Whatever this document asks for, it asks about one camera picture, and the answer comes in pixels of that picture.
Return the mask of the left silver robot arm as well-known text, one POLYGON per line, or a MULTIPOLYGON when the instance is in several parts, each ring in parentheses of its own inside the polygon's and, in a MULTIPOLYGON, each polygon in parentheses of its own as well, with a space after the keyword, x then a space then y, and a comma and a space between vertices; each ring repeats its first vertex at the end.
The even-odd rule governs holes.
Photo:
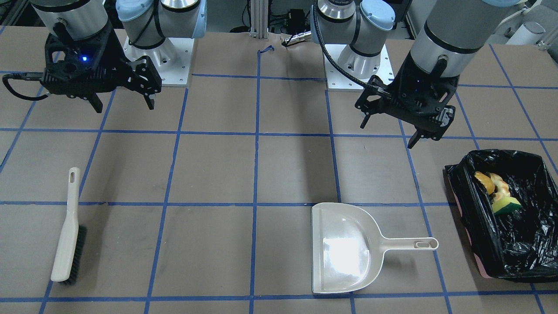
POLYGON ((377 75, 382 48, 398 19, 384 0, 316 0, 311 7, 313 41, 345 78, 363 87, 355 108, 387 114, 414 125, 407 147, 438 141, 454 121, 460 74, 483 47, 514 0, 439 0, 391 83, 377 75))

